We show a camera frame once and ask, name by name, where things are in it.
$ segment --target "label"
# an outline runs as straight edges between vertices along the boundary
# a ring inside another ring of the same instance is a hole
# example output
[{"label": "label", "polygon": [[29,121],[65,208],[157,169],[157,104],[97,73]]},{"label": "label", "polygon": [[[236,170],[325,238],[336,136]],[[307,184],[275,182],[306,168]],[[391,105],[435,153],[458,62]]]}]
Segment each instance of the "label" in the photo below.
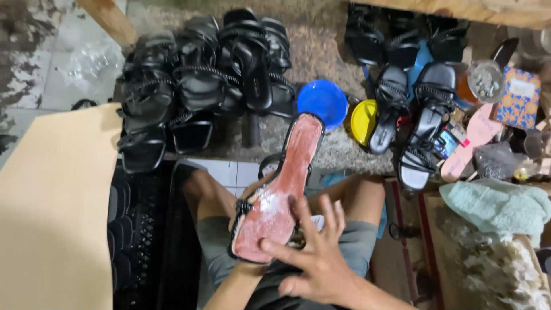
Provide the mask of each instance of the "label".
[{"label": "label", "polygon": [[511,84],[509,85],[509,92],[522,96],[522,97],[528,97],[532,98],[534,96],[534,92],[536,91],[536,86],[532,83],[528,83],[525,81],[521,81],[519,79],[512,79]]}]

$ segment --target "blue bowl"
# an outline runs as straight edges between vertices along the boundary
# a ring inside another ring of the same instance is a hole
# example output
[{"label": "blue bowl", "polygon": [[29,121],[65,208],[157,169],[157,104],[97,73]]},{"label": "blue bowl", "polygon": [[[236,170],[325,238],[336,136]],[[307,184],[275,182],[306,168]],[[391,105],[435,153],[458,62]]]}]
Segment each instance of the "blue bowl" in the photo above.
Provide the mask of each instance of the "blue bowl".
[{"label": "blue bowl", "polygon": [[299,112],[310,112],[320,117],[326,131],[338,127],[346,116],[346,95],[335,83],[319,79],[306,84],[296,101]]}]

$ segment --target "light green towel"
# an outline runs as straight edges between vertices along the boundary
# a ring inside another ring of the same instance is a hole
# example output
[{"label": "light green towel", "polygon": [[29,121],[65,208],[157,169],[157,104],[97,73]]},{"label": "light green towel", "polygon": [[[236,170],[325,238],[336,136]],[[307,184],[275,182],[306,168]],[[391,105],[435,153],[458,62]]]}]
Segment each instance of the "light green towel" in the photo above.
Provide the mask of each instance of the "light green towel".
[{"label": "light green towel", "polygon": [[481,232],[527,234],[534,247],[539,247],[543,226],[551,218],[547,193],[533,186],[479,179],[439,190],[446,204]]}]

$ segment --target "person's right hand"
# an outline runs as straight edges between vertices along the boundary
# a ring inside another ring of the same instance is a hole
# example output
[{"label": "person's right hand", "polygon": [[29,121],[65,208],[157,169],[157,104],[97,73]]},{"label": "person's right hand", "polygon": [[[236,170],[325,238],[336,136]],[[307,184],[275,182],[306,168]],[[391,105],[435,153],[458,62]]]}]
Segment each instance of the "person's right hand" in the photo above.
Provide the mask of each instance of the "person's right hand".
[{"label": "person's right hand", "polygon": [[261,241],[261,248],[289,265],[303,270],[301,276],[290,276],[279,285],[281,296],[300,296],[319,303],[344,304],[343,298],[357,290],[358,281],[365,281],[348,268],[338,246],[344,227],[344,211],[341,203],[331,204],[328,195],[320,197],[320,206],[325,218],[322,231],[318,232],[311,220],[305,198],[295,201],[297,215],[306,247],[296,250],[270,239]]}]

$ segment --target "beige paper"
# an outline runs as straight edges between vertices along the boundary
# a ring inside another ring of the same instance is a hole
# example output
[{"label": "beige paper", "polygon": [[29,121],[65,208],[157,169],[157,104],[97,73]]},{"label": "beige paper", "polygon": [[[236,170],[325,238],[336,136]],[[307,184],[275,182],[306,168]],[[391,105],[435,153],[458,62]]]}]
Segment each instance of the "beige paper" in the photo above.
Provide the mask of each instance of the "beige paper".
[{"label": "beige paper", "polygon": [[0,171],[0,309],[111,309],[119,104],[37,117]]}]

